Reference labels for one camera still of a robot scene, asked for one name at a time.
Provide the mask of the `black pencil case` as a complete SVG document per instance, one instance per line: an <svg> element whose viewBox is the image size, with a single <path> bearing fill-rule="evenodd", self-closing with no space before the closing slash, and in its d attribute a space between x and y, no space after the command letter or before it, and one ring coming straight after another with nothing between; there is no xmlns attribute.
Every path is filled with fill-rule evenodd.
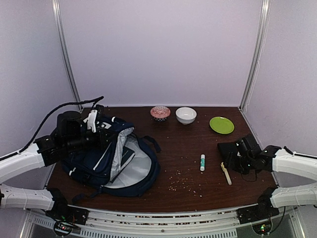
<svg viewBox="0 0 317 238"><path fill-rule="evenodd" d="M238 149L236 147L236 144L234 142L223 142L218 143L217 148L220 152L222 161L225 162L229 159L237 159L238 156Z"/></svg>

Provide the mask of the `white green glue stick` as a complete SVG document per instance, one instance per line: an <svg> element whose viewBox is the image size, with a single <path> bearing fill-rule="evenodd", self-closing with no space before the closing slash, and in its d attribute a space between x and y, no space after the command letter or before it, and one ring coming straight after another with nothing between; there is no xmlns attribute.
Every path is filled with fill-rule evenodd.
<svg viewBox="0 0 317 238"><path fill-rule="evenodd" d="M205 154L201 154L200 156L200 171L201 172L205 170L205 162L206 162L206 156Z"/></svg>

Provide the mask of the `navy blue backpack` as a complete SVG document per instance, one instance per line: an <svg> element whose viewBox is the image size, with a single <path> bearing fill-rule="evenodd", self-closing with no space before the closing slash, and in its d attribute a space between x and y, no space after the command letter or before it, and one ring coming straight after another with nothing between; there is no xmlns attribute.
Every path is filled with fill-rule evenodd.
<svg viewBox="0 0 317 238"><path fill-rule="evenodd" d="M120 197L142 196L160 173L158 143L150 136L138 137L134 125L118 117L103 116L97 123L116 135L106 149L74 152L61 161L63 171L80 184L96 189L91 196L107 193ZM135 151L131 162L121 170L123 147Z"/></svg>

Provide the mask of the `blue Humor book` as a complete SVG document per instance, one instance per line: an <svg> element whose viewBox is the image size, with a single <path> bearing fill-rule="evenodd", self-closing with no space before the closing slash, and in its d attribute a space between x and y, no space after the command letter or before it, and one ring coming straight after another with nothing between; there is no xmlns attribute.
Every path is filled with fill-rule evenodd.
<svg viewBox="0 0 317 238"><path fill-rule="evenodd" d="M134 156L135 156L134 150L132 150L126 146L123 147L121 164L120 164L121 170L123 170L131 162L131 160L134 158Z"/></svg>

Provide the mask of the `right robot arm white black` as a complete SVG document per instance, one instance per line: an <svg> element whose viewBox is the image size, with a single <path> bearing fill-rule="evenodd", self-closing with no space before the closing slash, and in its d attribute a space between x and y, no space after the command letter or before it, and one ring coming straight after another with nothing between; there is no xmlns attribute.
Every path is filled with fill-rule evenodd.
<svg viewBox="0 0 317 238"><path fill-rule="evenodd" d="M267 146L263 150L258 147L243 149L237 144L224 157L226 168L241 174L248 174L251 170L282 172L300 177L317 180L316 156L297 154L287 147ZM258 205L254 207L254 215L264 219L273 208L285 206L317 205L317 183L294 187L268 188L258 198Z"/></svg>

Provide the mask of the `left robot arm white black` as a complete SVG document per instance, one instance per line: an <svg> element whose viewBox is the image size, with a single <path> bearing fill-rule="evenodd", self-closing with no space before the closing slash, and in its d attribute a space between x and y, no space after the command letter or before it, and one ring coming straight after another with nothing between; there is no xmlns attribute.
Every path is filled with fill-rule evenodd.
<svg viewBox="0 0 317 238"><path fill-rule="evenodd" d="M31 171L48 167L65 159L69 154L91 149L103 149L115 137L106 129L79 132L74 135L52 135L36 139L27 148L6 155L0 160L0 207L43 209L52 211L60 220L71 216L67 200L58 189L32 190L7 186L5 181Z"/></svg>

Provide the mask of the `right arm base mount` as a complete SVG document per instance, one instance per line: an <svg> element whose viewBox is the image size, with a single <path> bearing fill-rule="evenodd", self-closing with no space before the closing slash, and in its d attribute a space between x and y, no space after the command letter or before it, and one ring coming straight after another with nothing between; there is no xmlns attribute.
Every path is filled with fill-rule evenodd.
<svg viewBox="0 0 317 238"><path fill-rule="evenodd" d="M251 223L253 231L260 236L273 231L272 217L279 215L279 209L267 207L263 204L237 209L240 224Z"/></svg>

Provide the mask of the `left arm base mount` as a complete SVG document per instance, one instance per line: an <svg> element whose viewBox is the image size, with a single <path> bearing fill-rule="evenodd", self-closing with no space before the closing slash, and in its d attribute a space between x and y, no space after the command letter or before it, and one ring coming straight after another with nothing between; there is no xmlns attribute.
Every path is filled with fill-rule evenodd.
<svg viewBox="0 0 317 238"><path fill-rule="evenodd" d="M53 219L53 231L61 238L70 235L72 232L79 232L80 226L86 224L89 215L87 209L68 205L43 211L46 216Z"/></svg>

